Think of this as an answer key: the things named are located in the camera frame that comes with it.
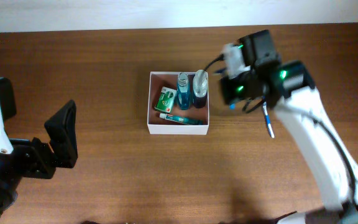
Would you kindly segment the white teal toothpaste tube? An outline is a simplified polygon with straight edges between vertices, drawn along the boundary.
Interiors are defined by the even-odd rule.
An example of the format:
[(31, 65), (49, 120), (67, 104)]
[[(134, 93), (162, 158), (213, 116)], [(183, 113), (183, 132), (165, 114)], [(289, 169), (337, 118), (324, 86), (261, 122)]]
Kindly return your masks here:
[(165, 114), (165, 113), (160, 113), (159, 118), (167, 120), (167, 121), (171, 121), (174, 123), (185, 124), (185, 125), (203, 125), (202, 120), (191, 119), (191, 118), (182, 117), (182, 116), (175, 116), (175, 115)]

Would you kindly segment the clear bottle dark liquid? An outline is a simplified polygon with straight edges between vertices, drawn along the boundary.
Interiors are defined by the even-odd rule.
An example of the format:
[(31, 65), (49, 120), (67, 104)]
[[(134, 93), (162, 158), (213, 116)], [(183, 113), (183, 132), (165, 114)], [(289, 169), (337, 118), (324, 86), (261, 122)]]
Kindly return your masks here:
[(203, 108), (206, 105), (208, 93), (208, 73), (198, 70), (193, 78), (193, 105), (195, 108)]

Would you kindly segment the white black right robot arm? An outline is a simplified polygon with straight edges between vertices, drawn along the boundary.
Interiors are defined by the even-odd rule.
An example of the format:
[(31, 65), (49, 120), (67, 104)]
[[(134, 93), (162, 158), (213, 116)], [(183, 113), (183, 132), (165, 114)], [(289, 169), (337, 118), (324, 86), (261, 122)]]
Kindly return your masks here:
[(303, 62), (282, 62), (272, 36), (262, 30), (226, 44), (224, 102), (270, 108), (295, 140), (319, 188), (322, 208), (291, 212), (275, 223), (358, 223), (358, 164), (330, 121)]

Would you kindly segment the teal mouthwash bottle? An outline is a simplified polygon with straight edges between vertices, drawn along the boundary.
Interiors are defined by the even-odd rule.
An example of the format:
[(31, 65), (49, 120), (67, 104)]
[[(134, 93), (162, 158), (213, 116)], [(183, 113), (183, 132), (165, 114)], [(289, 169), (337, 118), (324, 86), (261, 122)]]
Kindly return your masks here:
[(185, 72), (177, 78), (177, 102), (181, 110), (188, 110), (191, 105), (190, 79)]

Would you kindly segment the green soap box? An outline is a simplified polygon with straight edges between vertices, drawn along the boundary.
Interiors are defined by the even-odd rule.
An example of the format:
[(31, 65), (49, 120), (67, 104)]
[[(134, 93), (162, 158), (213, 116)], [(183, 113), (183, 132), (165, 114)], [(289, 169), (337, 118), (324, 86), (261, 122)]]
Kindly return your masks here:
[(176, 90), (163, 86), (154, 109), (159, 112), (170, 114), (175, 104), (176, 96)]

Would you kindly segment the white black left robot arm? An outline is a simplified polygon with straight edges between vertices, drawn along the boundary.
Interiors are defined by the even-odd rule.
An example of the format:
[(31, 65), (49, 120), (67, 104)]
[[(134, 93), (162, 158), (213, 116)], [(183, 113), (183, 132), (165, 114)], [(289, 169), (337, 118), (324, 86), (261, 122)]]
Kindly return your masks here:
[(45, 122), (48, 143), (38, 138), (9, 138), (4, 123), (16, 113), (12, 83), (0, 77), (0, 218), (17, 200), (17, 187), (23, 178), (51, 179), (57, 168), (72, 169), (78, 159), (73, 100)]

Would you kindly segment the blue white toothbrush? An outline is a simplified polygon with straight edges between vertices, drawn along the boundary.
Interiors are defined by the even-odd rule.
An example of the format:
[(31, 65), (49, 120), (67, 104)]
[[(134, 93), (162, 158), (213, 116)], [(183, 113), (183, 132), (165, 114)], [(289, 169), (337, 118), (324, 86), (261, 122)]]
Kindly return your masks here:
[(271, 138), (274, 139), (275, 135), (274, 135), (272, 124), (271, 124), (270, 117), (269, 117), (269, 114), (268, 114), (267, 103), (266, 102), (263, 102), (263, 104), (262, 104), (262, 111), (264, 113), (264, 118), (265, 118), (265, 123), (266, 123), (268, 134), (269, 134), (269, 136)]

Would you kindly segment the blue disposable razor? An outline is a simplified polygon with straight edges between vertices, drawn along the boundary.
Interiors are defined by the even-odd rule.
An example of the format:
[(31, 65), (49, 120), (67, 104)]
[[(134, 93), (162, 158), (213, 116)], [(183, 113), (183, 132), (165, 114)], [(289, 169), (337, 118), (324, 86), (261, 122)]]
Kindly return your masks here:
[[(226, 68), (220, 68), (213, 72), (214, 76), (220, 76), (221, 78), (224, 78), (226, 76)], [(228, 105), (230, 110), (234, 110), (236, 108), (234, 103), (225, 103)]]

